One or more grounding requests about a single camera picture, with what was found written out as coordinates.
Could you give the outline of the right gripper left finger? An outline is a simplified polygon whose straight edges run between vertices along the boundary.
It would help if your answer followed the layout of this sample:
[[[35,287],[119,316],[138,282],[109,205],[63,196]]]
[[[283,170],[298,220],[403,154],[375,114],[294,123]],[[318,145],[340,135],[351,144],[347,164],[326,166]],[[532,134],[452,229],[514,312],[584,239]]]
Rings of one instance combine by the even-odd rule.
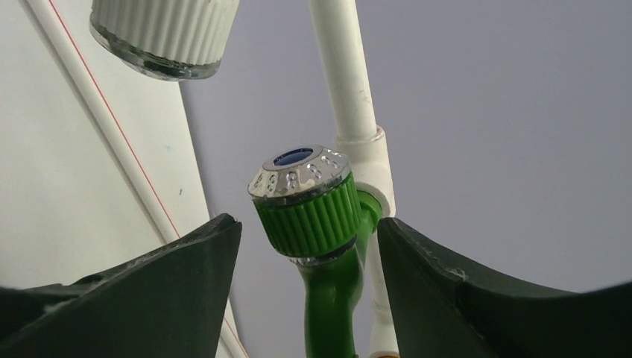
[[[221,214],[113,268],[1,289],[3,357],[214,357],[242,225]]]

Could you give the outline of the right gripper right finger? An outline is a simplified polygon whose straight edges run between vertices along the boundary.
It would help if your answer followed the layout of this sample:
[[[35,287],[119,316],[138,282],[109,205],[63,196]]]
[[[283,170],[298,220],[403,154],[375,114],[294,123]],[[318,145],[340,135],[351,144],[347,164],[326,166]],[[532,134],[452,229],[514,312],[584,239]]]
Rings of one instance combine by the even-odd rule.
[[[402,357],[629,357],[631,285],[575,293],[503,274],[397,218],[377,227]]]

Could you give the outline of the green plastic faucet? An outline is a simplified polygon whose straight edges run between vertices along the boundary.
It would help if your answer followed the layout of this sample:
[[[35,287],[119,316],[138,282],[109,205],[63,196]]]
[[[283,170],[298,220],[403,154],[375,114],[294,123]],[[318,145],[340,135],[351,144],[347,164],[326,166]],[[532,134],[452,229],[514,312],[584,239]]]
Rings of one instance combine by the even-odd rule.
[[[273,249],[305,288],[307,357],[356,357],[353,312],[380,203],[357,190],[347,155],[306,145],[267,159],[247,191]]]

